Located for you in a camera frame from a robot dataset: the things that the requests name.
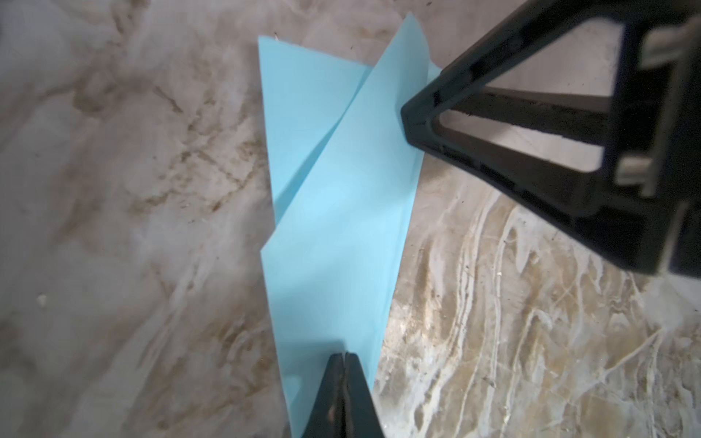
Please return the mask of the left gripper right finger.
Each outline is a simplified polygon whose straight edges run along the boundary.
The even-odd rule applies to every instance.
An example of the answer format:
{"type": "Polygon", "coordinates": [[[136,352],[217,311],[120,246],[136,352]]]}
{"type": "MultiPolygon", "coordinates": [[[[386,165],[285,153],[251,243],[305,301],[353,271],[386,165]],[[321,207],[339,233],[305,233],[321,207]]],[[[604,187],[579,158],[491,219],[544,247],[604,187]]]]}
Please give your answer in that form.
{"type": "Polygon", "coordinates": [[[348,438],[385,438],[360,358],[347,352],[343,377],[344,432],[348,438]]]}

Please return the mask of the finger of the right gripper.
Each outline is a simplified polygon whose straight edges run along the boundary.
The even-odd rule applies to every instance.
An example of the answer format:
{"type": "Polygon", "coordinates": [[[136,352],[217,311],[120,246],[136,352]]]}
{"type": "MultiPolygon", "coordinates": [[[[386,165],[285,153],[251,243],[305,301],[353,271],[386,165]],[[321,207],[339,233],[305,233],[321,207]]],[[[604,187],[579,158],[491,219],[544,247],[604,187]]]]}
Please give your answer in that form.
{"type": "Polygon", "coordinates": [[[405,103],[412,146],[525,205],[619,268],[700,273],[700,5],[529,1],[405,103]],[[613,94],[511,91],[491,81],[581,23],[624,28],[613,94]],[[445,111],[591,144],[587,173],[455,131],[445,111]]]}

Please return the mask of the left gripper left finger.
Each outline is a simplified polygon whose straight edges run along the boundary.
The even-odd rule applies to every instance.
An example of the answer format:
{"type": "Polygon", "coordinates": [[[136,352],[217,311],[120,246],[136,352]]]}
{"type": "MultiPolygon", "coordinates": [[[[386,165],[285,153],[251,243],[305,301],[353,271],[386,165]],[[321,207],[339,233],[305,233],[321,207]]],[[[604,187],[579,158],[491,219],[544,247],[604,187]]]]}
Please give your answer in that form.
{"type": "Polygon", "coordinates": [[[345,383],[344,355],[332,354],[321,379],[303,438],[346,436],[345,383]]]}

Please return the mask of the light blue paper sheet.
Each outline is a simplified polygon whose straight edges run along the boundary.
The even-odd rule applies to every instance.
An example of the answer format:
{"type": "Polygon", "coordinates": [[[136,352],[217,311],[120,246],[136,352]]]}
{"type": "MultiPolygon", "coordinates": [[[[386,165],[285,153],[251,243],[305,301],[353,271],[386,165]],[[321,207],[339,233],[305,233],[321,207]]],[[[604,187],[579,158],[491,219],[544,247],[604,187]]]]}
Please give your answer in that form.
{"type": "Polygon", "coordinates": [[[437,76],[407,16],[373,66],[258,41],[275,228],[261,261],[290,430],[335,353],[374,384],[424,155],[403,104],[437,76]]]}

